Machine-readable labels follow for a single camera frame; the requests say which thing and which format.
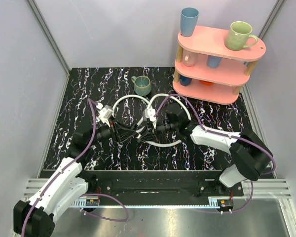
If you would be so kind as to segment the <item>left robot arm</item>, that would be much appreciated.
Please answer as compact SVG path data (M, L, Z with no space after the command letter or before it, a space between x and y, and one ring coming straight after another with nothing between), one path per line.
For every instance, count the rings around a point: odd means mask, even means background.
M57 170L28 201L13 208L13 230L23 237L49 237L59 217L72 204L87 196L99 197L97 176L84 168L93 156L96 141L112 139L118 143L137 135L136 130L112 119L99 128L76 130L69 153Z

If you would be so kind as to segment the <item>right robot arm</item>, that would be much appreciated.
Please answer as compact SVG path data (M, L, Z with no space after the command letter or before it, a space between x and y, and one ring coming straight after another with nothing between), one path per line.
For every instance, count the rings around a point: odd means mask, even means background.
M236 183L258 180L269 163L274 163L271 151L251 130L226 132L206 127L200 122L193 122L187 109L179 104L169 105L166 120L161 124L157 123L157 113L151 107L144 110L143 120L147 124L139 133L139 141L157 146L153 138L175 132L179 142L191 141L231 155L233 164L223 170L214 183L214 190L220 196L227 195Z

